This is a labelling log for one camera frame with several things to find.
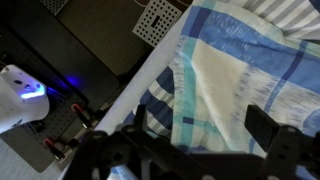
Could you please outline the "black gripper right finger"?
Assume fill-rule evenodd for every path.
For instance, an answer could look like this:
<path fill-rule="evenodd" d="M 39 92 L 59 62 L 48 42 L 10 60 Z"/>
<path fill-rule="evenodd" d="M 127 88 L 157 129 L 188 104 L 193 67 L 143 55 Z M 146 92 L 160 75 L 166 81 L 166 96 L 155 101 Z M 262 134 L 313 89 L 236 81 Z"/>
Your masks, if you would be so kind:
<path fill-rule="evenodd" d="M 259 146 L 267 152 L 279 130 L 279 124 L 257 105 L 249 105 L 245 117 L 245 128 Z"/>

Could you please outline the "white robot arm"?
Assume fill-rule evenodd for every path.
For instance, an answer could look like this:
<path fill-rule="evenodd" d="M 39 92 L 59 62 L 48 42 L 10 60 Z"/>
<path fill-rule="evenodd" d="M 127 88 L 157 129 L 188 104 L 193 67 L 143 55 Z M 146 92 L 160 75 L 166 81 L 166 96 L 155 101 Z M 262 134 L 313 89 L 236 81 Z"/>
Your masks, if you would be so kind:
<path fill-rule="evenodd" d="M 1 73 L 3 132 L 49 112 L 44 84 L 16 66 Z M 171 143 L 186 151 L 245 151 L 261 154 L 264 147 L 244 122 L 247 107 L 261 107 L 267 94 L 254 93 L 250 82 L 193 67 L 168 66 L 140 97 L 148 106 L 148 126 L 171 135 Z"/>

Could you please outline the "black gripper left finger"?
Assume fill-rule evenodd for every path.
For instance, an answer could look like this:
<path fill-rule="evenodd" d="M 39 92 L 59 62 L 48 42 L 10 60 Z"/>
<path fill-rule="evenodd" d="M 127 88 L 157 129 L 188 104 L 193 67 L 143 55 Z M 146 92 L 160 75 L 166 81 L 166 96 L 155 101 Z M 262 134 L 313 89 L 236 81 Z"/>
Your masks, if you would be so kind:
<path fill-rule="evenodd" d="M 147 114 L 145 105 L 139 105 L 137 107 L 133 127 L 135 131 L 145 131 L 147 129 Z"/>

